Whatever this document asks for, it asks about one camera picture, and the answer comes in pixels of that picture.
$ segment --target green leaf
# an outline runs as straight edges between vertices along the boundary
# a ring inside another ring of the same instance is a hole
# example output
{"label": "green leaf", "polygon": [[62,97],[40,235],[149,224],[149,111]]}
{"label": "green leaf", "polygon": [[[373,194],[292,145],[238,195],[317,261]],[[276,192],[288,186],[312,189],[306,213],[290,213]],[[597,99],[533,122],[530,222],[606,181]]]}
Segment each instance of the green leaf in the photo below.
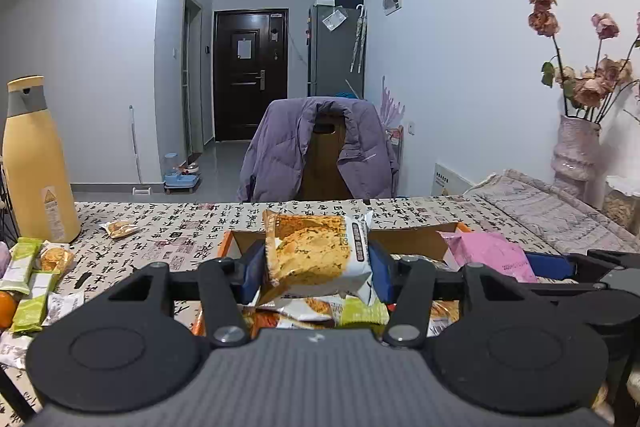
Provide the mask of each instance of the green leaf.
{"label": "green leaf", "polygon": [[566,78],[564,80],[564,84],[562,84],[562,90],[564,91],[564,95],[567,98],[574,97],[574,88],[575,88],[575,79],[574,78]]}
{"label": "green leaf", "polygon": [[545,73],[542,75],[542,83],[545,86],[553,87],[554,85],[554,76],[553,73]]}
{"label": "green leaf", "polygon": [[554,68],[554,65],[551,62],[545,62],[544,64],[542,64],[542,69],[540,70],[543,73],[551,73],[556,74],[556,68]]}

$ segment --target silver screw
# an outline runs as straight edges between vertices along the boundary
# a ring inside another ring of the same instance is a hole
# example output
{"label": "silver screw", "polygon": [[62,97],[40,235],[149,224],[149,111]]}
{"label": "silver screw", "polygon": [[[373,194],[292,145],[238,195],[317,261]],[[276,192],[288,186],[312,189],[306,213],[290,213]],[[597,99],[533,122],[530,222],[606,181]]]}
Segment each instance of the silver screw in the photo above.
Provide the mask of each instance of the silver screw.
{"label": "silver screw", "polygon": [[213,338],[223,344],[236,343],[244,339],[244,331],[238,326],[222,326],[213,333]]}
{"label": "silver screw", "polygon": [[411,324],[398,324],[389,330],[389,336],[398,342],[412,341],[420,336],[420,330]]}

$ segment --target tile floor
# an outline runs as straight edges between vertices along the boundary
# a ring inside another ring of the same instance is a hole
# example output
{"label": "tile floor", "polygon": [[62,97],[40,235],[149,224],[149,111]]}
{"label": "tile floor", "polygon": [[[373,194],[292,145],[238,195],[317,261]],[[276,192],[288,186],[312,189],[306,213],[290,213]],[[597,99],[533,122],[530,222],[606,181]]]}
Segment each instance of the tile floor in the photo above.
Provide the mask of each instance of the tile floor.
{"label": "tile floor", "polygon": [[130,192],[74,192],[76,201],[111,201],[114,203],[229,203],[238,201],[236,192],[240,169],[248,141],[210,142],[200,158],[202,181],[193,194],[133,196]]}

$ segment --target door handle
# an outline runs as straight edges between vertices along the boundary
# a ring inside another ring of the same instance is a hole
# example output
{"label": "door handle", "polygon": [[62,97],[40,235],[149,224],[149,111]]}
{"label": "door handle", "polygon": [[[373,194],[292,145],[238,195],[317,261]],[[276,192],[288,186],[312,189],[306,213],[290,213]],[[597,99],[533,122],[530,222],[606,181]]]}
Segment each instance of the door handle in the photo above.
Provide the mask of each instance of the door handle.
{"label": "door handle", "polygon": [[260,90],[261,90],[261,91],[264,91],[264,84],[265,84],[264,77],[265,77],[265,73],[266,73],[266,70],[260,70],[260,76],[256,76],[256,78],[260,78]]}

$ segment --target orange fruit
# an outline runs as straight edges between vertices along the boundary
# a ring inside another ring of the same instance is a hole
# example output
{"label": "orange fruit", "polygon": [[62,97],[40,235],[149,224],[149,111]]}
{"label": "orange fruit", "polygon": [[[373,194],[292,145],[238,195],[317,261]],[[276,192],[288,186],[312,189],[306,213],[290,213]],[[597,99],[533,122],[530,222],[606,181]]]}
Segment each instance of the orange fruit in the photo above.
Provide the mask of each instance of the orange fruit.
{"label": "orange fruit", "polygon": [[0,291],[0,328],[8,328],[14,321],[18,304],[7,292]]}

